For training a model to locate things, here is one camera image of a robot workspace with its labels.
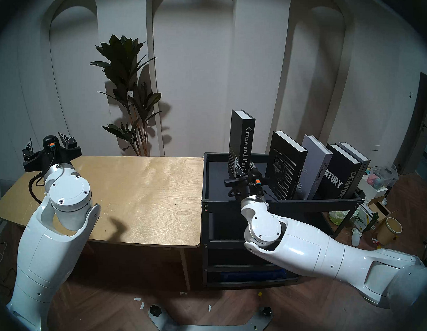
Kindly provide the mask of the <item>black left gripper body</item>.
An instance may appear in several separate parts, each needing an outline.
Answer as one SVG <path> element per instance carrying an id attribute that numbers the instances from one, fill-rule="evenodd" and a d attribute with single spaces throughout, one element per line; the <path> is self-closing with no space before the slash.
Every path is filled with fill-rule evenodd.
<path id="1" fill-rule="evenodd" d="M 51 148 L 47 150 L 34 152 L 28 161 L 23 162 L 25 172 L 41 171 L 46 173 L 49 168 L 56 164 L 71 164 L 71 161 L 80 157 L 82 150 L 80 147 L 73 149 L 65 149 L 63 147 L 55 147 L 53 151 Z"/>

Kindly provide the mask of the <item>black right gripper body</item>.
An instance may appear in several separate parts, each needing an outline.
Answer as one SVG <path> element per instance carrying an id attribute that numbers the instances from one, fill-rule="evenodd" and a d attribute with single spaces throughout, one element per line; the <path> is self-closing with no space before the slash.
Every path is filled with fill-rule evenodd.
<path id="1" fill-rule="evenodd" d="M 250 196 L 255 196 L 256 200 L 264 198 L 262 186 L 268 185 L 270 178 L 263 177 L 258 169 L 255 169 L 255 174 L 244 174 L 240 178 L 225 179 L 224 185 L 231 188 L 228 192 L 229 197 L 235 199 L 246 199 Z"/>

